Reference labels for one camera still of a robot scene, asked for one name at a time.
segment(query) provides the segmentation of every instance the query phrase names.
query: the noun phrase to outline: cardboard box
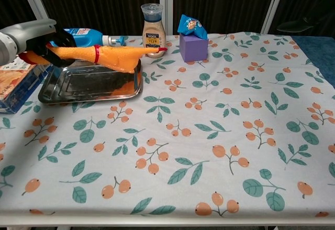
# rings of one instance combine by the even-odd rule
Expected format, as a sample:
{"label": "cardboard box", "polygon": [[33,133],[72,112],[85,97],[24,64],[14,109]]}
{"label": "cardboard box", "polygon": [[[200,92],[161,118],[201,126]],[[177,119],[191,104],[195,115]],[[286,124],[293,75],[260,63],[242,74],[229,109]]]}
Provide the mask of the cardboard box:
{"label": "cardboard box", "polygon": [[0,113],[15,114],[50,68],[49,65],[29,65],[18,57],[0,67]]}
{"label": "cardboard box", "polygon": [[185,62],[207,59],[208,39],[200,39],[195,35],[179,35],[179,48]]}

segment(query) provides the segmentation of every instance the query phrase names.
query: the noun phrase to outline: blue snack packet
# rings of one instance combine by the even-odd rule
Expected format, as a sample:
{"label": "blue snack packet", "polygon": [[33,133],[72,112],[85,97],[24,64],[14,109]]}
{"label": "blue snack packet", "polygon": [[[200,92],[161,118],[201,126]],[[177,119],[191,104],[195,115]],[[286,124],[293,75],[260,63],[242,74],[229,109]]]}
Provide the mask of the blue snack packet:
{"label": "blue snack packet", "polygon": [[199,37],[200,39],[207,39],[207,31],[201,25],[199,20],[187,17],[186,15],[182,15],[179,26],[178,32],[183,35],[190,35],[194,34],[195,36]]}

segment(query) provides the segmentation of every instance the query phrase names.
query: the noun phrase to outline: sauce bottle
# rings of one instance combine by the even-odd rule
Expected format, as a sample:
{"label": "sauce bottle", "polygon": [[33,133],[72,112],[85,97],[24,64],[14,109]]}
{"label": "sauce bottle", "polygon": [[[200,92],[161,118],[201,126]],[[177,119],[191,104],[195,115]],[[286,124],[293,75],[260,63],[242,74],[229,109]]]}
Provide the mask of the sauce bottle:
{"label": "sauce bottle", "polygon": [[[163,6],[160,4],[144,4],[141,6],[144,15],[143,46],[145,48],[165,47],[166,36],[162,24]],[[165,51],[147,54],[151,58],[163,56]]]}

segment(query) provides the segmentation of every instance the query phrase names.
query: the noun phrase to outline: blue spray bottle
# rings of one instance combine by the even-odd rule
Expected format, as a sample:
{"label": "blue spray bottle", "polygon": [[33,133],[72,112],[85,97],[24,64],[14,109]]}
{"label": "blue spray bottle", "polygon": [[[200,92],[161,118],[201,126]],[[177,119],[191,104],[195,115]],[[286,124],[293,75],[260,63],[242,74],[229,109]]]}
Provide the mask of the blue spray bottle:
{"label": "blue spray bottle", "polygon": [[121,46],[126,45],[123,36],[119,39],[112,39],[111,36],[103,35],[101,32],[90,28],[66,28],[64,30],[72,34],[77,47],[112,46],[115,43],[120,43]]}

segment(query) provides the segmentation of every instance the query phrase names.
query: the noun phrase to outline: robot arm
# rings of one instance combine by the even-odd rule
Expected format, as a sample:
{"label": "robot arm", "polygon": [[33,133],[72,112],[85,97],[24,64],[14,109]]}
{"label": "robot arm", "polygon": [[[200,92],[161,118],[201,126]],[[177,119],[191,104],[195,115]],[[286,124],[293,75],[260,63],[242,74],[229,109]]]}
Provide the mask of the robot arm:
{"label": "robot arm", "polygon": [[57,26],[53,19],[33,20],[0,29],[0,66],[12,62],[17,54],[33,51],[58,67],[74,60],[62,60],[46,47],[54,41],[57,46],[75,47],[72,35]]}

